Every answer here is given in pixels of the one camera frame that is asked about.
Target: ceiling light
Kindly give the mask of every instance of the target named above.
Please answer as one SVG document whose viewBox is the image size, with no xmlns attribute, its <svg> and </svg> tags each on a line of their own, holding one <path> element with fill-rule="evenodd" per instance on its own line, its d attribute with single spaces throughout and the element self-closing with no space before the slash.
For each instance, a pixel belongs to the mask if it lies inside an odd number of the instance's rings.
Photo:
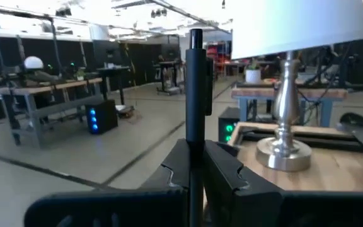
<svg viewBox="0 0 363 227">
<path fill-rule="evenodd" d="M 55 11 L 56 16 L 66 17 L 66 16 L 72 16 L 71 9 L 69 7 L 57 9 Z"/>
<path fill-rule="evenodd" d="M 168 11 L 165 8 L 163 8 L 161 10 L 161 13 L 162 13 L 163 16 L 166 16 L 168 14 Z"/>
</svg>

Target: potted plant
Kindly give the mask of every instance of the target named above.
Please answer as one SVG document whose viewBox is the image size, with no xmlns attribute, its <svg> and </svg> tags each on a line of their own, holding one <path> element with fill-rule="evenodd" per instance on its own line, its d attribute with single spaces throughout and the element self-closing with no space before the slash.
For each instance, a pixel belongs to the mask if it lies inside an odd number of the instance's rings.
<svg viewBox="0 0 363 227">
<path fill-rule="evenodd" d="M 245 67 L 245 79 L 246 83 L 262 82 L 262 70 L 255 58 L 251 60 L 251 64 Z"/>
</svg>

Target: desk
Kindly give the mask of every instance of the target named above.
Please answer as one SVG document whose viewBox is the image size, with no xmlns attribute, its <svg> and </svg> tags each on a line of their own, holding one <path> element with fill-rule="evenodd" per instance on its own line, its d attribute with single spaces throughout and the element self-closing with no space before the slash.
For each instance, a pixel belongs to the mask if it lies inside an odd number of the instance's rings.
<svg viewBox="0 0 363 227">
<path fill-rule="evenodd" d="M 311 101 L 318 100 L 325 89 L 299 89 L 302 94 Z M 329 89 L 324 97 L 321 99 L 321 118 L 320 126 L 329 127 L 331 111 L 333 110 L 333 102 L 339 102 L 344 100 L 348 95 L 348 91 L 345 89 Z M 256 101 L 257 100 L 273 100 L 276 96 L 276 91 L 273 88 L 233 88 L 231 92 L 232 98 L 236 98 L 239 101 L 239 120 L 246 122 L 248 115 L 248 101 L 253 100 L 253 119 L 255 119 Z M 306 108 L 306 102 L 304 98 L 301 98 L 301 110 Z M 301 111 L 300 122 L 303 122 L 304 111 Z"/>
<path fill-rule="evenodd" d="M 274 129 L 277 125 L 239 122 L 229 145 L 235 144 L 240 127 Z M 294 132 L 313 132 L 342 137 L 350 134 L 333 128 L 294 126 Z M 301 172 L 287 173 L 259 164 L 255 158 L 256 142 L 243 141 L 238 159 L 250 170 L 284 190 L 363 191 L 363 153 L 312 148 L 311 167 Z"/>
<path fill-rule="evenodd" d="M 164 86 L 164 76 L 163 76 L 163 69 L 165 68 L 169 68 L 172 67 L 173 69 L 173 75 L 171 78 L 171 83 L 173 87 L 177 87 L 177 68 L 176 65 L 179 64 L 180 62 L 177 61 L 166 61 L 166 62 L 159 62 L 157 65 L 154 66 L 159 66 L 160 68 L 160 76 L 161 76 L 161 88 L 158 89 L 158 92 L 162 92 L 162 93 L 167 93 L 168 95 L 170 95 L 170 91 L 168 91 L 165 86 Z"/>
<path fill-rule="evenodd" d="M 40 118 L 46 117 L 50 114 L 55 114 L 62 112 L 64 110 L 76 108 L 77 113 L 79 115 L 79 120 L 82 120 L 81 106 L 88 104 L 95 104 L 97 102 L 102 101 L 102 97 L 100 94 L 100 87 L 99 87 L 100 82 L 101 78 L 89 80 L 89 83 L 94 84 L 95 87 L 95 94 L 91 96 L 87 96 L 86 98 L 80 98 L 73 101 L 66 100 L 66 102 L 64 103 L 59 103 L 56 105 L 51 105 L 39 109 L 36 108 L 34 95 L 46 91 L 53 91 L 54 88 L 52 86 L 44 86 L 40 88 L 12 88 L 13 95 L 23 96 L 25 98 L 26 111 L 33 125 L 33 128 L 31 130 L 21 129 L 20 124 L 14 114 L 13 110 L 14 100 L 13 97 L 11 97 L 10 95 L 9 88 L 0 88 L 0 95 L 3 96 L 4 111 L 8 116 L 9 124 L 11 126 L 11 133 L 15 141 L 15 144 L 20 145 L 21 135 L 31 136 L 33 141 L 38 145 L 39 148 L 41 148 L 44 144 L 44 141 L 42 137 L 43 130 L 42 130 L 42 125 L 40 123 Z M 66 88 L 73 88 L 85 85 L 87 85 L 86 81 L 75 81 L 70 83 L 57 84 L 55 88 L 57 89 L 57 91 L 65 92 Z"/>
<path fill-rule="evenodd" d="M 124 71 L 129 71 L 129 66 L 122 66 L 122 67 L 114 67 L 114 68 L 100 68 L 97 69 L 101 78 L 102 78 L 102 94 L 103 99 L 107 100 L 107 92 L 112 91 L 110 87 L 110 82 L 108 81 L 110 77 L 117 77 L 118 82 L 118 90 L 120 91 L 120 101 L 121 105 L 125 105 L 124 103 L 124 91 L 123 91 L 123 82 L 122 82 L 122 73 Z"/>
</svg>

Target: white pot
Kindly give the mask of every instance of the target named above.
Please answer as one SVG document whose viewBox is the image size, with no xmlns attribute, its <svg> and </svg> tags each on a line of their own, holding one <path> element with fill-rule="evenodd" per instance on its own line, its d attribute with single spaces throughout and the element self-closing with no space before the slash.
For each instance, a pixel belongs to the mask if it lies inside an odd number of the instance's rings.
<svg viewBox="0 0 363 227">
<path fill-rule="evenodd" d="M 262 72 L 261 70 L 246 70 L 246 83 L 261 83 Z"/>
</svg>

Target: silver lamp base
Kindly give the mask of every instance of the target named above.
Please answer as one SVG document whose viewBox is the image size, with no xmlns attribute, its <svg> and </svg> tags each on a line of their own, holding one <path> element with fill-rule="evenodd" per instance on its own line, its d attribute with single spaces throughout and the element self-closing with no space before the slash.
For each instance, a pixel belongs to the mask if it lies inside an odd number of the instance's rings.
<svg viewBox="0 0 363 227">
<path fill-rule="evenodd" d="M 300 142 L 293 140 L 296 152 L 282 156 L 274 151 L 273 143 L 276 138 L 265 138 L 257 142 L 256 159 L 262 165 L 285 172 L 305 170 L 310 167 L 312 149 Z"/>
</svg>

